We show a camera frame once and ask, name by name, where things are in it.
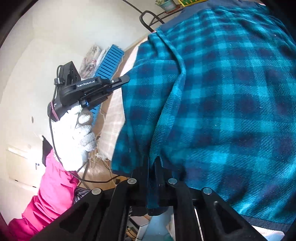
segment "screw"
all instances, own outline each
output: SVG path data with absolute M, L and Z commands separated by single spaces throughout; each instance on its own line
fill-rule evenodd
M 136 182 L 137 182 L 137 180 L 134 178 L 128 179 L 128 184 L 135 184 Z
M 212 189 L 210 189 L 210 188 L 204 188 L 203 189 L 203 193 L 204 194 L 207 194 L 207 195 L 210 195 L 212 193 Z
M 176 184 L 176 183 L 177 183 L 177 179 L 175 179 L 175 178 L 170 178 L 170 179 L 168 180 L 168 183 L 169 183 L 169 184 Z
M 93 195 L 99 195 L 102 192 L 102 190 L 100 188 L 94 188 L 91 193 Z

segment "white wall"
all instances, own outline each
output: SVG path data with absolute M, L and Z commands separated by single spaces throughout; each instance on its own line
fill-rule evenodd
M 142 12 L 160 13 L 154 0 L 129 0 Z M 35 36 L 66 44 L 85 55 L 97 43 L 101 48 L 116 44 L 125 49 L 149 33 L 139 21 L 140 13 L 122 0 L 39 0 L 34 6 Z
M 22 212 L 35 193 L 2 179 L 0 179 L 0 187 L 0 211 L 8 224 L 13 218 L 22 217 Z
M 154 0 L 130 2 L 162 11 Z M 8 179 L 5 150 L 12 146 L 41 162 L 39 135 L 50 139 L 46 110 L 57 66 L 73 61 L 79 69 L 94 43 L 131 46 L 149 33 L 139 15 L 121 0 L 39 0 L 9 33 L 0 49 L 0 212 L 7 222 L 20 217 L 36 190 Z

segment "black metal frame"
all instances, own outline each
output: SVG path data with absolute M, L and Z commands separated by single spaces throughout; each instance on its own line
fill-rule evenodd
M 129 3 L 127 0 L 122 0 L 124 1 L 126 4 L 130 5 L 132 8 L 134 8 L 135 10 L 137 10 L 139 13 L 143 13 L 140 9 L 138 9 L 137 7 L 135 7 L 133 4 Z
M 173 206 L 176 241 L 266 240 L 210 188 L 195 190 L 172 179 L 171 171 L 161 167 L 159 157 L 153 170 L 145 162 L 133 171 L 131 178 L 114 189 L 93 189 L 31 241 L 124 240 L 130 207 L 142 207 L 141 215 L 155 212 L 145 209 L 148 179 L 156 183 L 159 206 Z M 295 221 L 283 238 L 294 240 Z
M 171 11 L 171 12 L 169 12 L 169 13 L 167 13 L 167 12 L 162 12 L 162 13 L 160 13 L 160 14 L 158 14 L 158 15 L 156 15 L 155 13 L 153 13 L 153 12 L 151 12 L 151 11 L 146 10 L 146 11 L 144 11 L 144 12 L 140 15 L 140 22 L 141 22 L 141 24 L 142 24 L 146 29 L 148 29 L 151 33 L 153 33 L 154 30 L 151 28 L 151 26 L 152 26 L 153 24 L 156 24 L 156 23 L 158 23 L 158 22 L 161 22 L 162 24 L 164 24 L 163 19 L 165 19 L 165 18 L 167 18 L 167 17 L 169 17 L 169 16 L 171 16 L 171 15 L 173 15 L 173 14 L 175 14 L 175 13 L 178 13 L 178 12 L 182 11 L 182 9 L 183 9 L 183 7 L 180 7 L 180 8 L 178 8 L 178 9 L 176 9 L 176 10 L 173 10 L 173 11 Z M 145 23 L 145 21 L 144 21 L 144 19 L 143 19 L 144 15 L 145 15 L 146 13 L 149 13 L 149 14 L 151 14 L 151 15 L 153 16 L 153 19 L 151 20 L 151 22 L 150 22 L 149 24 Z

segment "pink sleeve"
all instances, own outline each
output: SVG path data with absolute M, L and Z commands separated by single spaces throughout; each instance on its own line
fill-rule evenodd
M 22 214 L 8 228 L 17 241 L 27 241 L 71 207 L 79 181 L 56 161 L 53 151 L 46 158 L 46 170 L 38 195 L 34 196 Z

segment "gloved hand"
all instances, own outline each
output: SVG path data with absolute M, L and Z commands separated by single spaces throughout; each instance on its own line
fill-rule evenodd
M 96 149 L 96 136 L 91 132 L 92 115 L 73 107 L 57 121 L 52 121 L 57 154 L 66 171 L 76 171 L 87 160 L 88 152 Z

